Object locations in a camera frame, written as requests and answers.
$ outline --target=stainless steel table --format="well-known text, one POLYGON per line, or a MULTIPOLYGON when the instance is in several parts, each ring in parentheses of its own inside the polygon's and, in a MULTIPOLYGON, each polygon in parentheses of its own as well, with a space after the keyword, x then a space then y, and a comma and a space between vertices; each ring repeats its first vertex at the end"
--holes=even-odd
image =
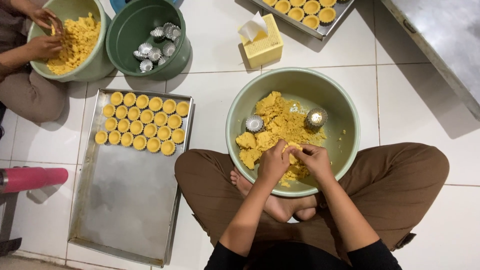
POLYGON ((480 121, 479 0, 382 0, 480 121))

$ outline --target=tissue paper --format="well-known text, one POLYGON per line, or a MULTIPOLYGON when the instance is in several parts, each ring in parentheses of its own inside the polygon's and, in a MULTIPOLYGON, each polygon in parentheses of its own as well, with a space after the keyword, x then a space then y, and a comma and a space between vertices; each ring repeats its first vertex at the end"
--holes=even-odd
POLYGON ((260 15, 260 12, 257 12, 251 20, 246 22, 240 30, 238 30, 238 33, 249 41, 253 41, 260 31, 264 31, 265 34, 268 35, 267 24, 260 15))

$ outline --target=metal baking tray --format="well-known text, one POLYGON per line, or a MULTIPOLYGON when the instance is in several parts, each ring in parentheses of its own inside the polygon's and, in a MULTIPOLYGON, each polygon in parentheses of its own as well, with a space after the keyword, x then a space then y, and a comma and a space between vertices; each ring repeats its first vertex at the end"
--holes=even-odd
POLYGON ((99 89, 69 230, 69 243, 119 258, 163 267, 168 264, 180 189, 174 175, 177 157, 188 145, 193 99, 157 92, 99 89), (186 101, 185 141, 169 157, 132 147, 98 145, 105 130, 102 109, 112 93, 186 101))
POLYGON ((283 19, 287 23, 295 26, 296 28, 300 29, 301 31, 314 36, 318 38, 319 40, 323 40, 324 37, 328 36, 328 34, 333 30, 335 25, 340 21, 340 19, 343 17, 345 12, 350 8, 350 6, 353 4, 354 0, 337 0, 335 6, 333 8, 336 11, 336 18, 332 23, 322 25, 320 23, 320 26, 318 28, 312 29, 301 22, 295 21, 294 19, 288 17, 286 14, 283 14, 279 12, 278 10, 274 9, 273 7, 269 6, 267 3, 263 2, 262 0, 250 0, 254 2, 255 4, 259 5, 261 8, 269 11, 273 15, 283 19))

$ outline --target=black sleeve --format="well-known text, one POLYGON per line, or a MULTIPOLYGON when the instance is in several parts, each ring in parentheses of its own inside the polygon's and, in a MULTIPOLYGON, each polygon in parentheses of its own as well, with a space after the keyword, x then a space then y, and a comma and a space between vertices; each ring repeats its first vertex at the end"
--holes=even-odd
POLYGON ((347 255, 354 270, 402 270, 381 239, 347 255))
POLYGON ((246 257, 238 255, 217 242, 205 270, 242 270, 245 263, 247 263, 246 257))

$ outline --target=light green bowl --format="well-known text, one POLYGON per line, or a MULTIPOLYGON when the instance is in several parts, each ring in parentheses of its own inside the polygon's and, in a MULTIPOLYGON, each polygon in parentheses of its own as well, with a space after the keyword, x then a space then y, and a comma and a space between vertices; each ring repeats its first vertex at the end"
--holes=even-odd
MULTIPOLYGON (((47 79, 61 82, 79 81, 89 82, 101 79, 110 74, 115 68, 108 58, 105 47, 105 36, 110 25, 111 19, 103 10, 99 0, 50 0, 44 7, 51 9, 58 18, 64 22, 66 19, 78 21, 78 17, 88 17, 88 13, 93 14, 96 21, 100 21, 100 36, 90 55, 85 61, 71 72, 56 75, 50 71, 45 61, 31 61, 33 69, 47 79)), ((49 29, 43 29, 36 24, 32 24, 28 33, 28 41, 32 38, 42 35, 50 35, 49 29)))
MULTIPOLYGON (((255 104, 278 91, 286 99, 300 101, 312 109, 322 107, 328 113, 324 125, 328 138, 327 148, 332 161, 332 171, 339 180, 355 159, 360 142, 360 122, 357 109, 346 91, 334 80, 320 72, 305 68, 281 68, 266 72, 249 82, 233 100, 227 117, 227 147, 230 157, 240 172, 252 183, 257 178, 258 164, 249 170, 239 158, 240 148, 235 138, 245 132, 245 120, 255 113, 255 104)), ((291 187, 277 184, 272 194, 286 197, 302 197, 318 192, 316 181, 308 176, 291 187)))

